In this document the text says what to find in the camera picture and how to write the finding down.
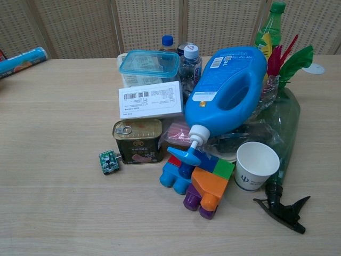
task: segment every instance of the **woven wall panel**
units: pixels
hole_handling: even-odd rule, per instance
[[[158,50],[164,34],[178,44],[179,0],[116,0],[124,51]]]
[[[282,44],[289,46],[298,34],[292,53],[309,44],[315,54],[334,54],[334,44],[341,43],[340,0],[286,0],[282,17]]]
[[[249,45],[261,0],[189,0],[187,41],[201,56],[235,45]]]
[[[20,0],[0,0],[0,49],[9,57],[39,46]]]
[[[34,0],[60,59],[113,58],[118,54],[106,0]]]

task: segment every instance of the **white pump nozzle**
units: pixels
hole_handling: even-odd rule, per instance
[[[197,146],[205,144],[210,136],[210,131],[208,128],[195,124],[191,127],[189,132],[190,141],[192,143],[191,148],[196,149]]]

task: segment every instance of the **orange toy block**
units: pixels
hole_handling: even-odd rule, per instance
[[[215,211],[228,185],[228,180],[196,167],[192,172],[192,184],[202,196],[201,207]]]

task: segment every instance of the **white box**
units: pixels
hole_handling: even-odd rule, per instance
[[[183,114],[179,81],[122,88],[118,94],[121,119],[165,118]]]

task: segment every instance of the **green plastic leaf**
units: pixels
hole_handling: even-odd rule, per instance
[[[313,62],[313,57],[314,48],[311,45],[291,56],[279,71],[279,88],[285,87],[298,70],[301,68],[308,68]]]

